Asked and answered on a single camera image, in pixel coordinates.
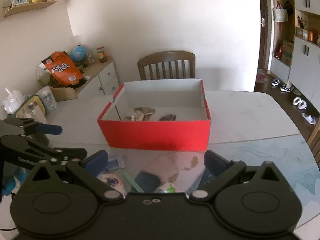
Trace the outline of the green white wrapper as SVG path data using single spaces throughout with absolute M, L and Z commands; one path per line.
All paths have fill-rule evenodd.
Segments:
M 170 193 L 183 193 L 184 191 L 180 190 L 173 183 L 165 182 L 155 189 L 154 193 L 160 194 L 170 194 Z

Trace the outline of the red lid sauce jar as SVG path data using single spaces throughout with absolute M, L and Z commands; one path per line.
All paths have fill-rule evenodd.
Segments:
M 107 55 L 105 53 L 104 46 L 97 47 L 96 50 L 97 50 L 97 54 L 98 54 L 98 58 L 99 58 L 100 63 L 106 62 L 107 61 Z

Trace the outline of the camouflage crumpled item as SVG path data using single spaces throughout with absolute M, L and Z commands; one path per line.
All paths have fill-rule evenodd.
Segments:
M 154 108 L 138 107 L 133 109 L 133 114 L 127 116 L 127 121 L 148 121 L 156 113 Z

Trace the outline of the white wall cabinet unit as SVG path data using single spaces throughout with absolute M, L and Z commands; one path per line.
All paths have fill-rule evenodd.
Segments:
M 287 10 L 287 22 L 274 22 L 277 2 Z M 271 19 L 271 73 L 319 109 L 319 0 L 271 0 Z

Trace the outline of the black plastic bag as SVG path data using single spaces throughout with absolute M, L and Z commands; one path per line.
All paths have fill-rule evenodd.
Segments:
M 176 115 L 175 114 L 167 114 L 162 116 L 159 121 L 175 121 Z

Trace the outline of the brown wooden chair right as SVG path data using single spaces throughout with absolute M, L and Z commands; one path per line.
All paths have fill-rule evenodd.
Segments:
M 320 121 L 317 121 L 313 132 L 307 140 L 307 144 L 315 158 L 316 163 L 320 162 Z

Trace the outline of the red cardboard box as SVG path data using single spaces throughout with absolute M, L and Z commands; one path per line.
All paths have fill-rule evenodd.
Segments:
M 148 121 L 127 121 L 138 107 L 154 108 Z M 159 121 L 175 114 L 175 121 Z M 123 83 L 97 118 L 110 147 L 157 151 L 205 151 L 211 117 L 201 79 Z

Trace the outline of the floral printed packet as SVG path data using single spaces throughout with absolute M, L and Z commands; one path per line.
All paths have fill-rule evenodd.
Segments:
M 108 186 L 112 187 L 114 190 L 119 191 L 124 197 L 127 195 L 125 189 L 124 181 L 120 176 L 114 173 L 101 172 L 97 178 Z

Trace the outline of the white plastic bag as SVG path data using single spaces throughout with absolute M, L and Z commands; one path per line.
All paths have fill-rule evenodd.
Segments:
M 19 90 L 13 90 L 11 92 L 8 88 L 5 88 L 5 91 L 7 92 L 8 96 L 2 102 L 4 110 L 8 114 L 15 114 L 25 102 L 25 97 Z

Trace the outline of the orange snack bag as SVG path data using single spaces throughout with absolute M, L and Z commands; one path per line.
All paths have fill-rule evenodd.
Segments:
M 65 51 L 55 51 L 41 61 L 42 66 L 65 87 L 79 87 L 85 79 Z

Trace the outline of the blue globe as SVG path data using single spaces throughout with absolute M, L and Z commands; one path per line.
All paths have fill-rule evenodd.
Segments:
M 83 46 L 78 45 L 70 52 L 70 58 L 76 66 L 79 66 L 87 58 L 87 51 Z

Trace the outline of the hanging tote bag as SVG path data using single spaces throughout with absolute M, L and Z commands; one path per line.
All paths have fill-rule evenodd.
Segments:
M 284 23 L 289 20 L 287 10 L 284 9 L 279 2 L 275 8 L 273 8 L 273 20 L 274 22 Z

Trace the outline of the brown wooden chair far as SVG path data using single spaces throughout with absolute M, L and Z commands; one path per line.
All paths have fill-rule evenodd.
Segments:
M 141 80 L 194 79 L 195 54 L 182 51 L 153 53 L 137 62 Z

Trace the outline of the blue tissue pack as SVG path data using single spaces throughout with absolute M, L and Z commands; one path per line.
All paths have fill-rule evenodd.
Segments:
M 103 171 L 113 172 L 113 171 L 117 171 L 124 168 L 125 168 L 125 162 L 124 162 L 123 156 L 114 155 L 108 159 L 108 163 L 106 164 Z

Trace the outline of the white side cabinet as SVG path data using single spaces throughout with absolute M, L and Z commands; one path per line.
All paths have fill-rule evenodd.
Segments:
M 85 68 L 84 76 L 89 77 L 87 82 L 75 91 L 79 99 L 96 98 L 113 95 L 119 88 L 119 81 L 112 57 L 101 63 L 98 61 Z

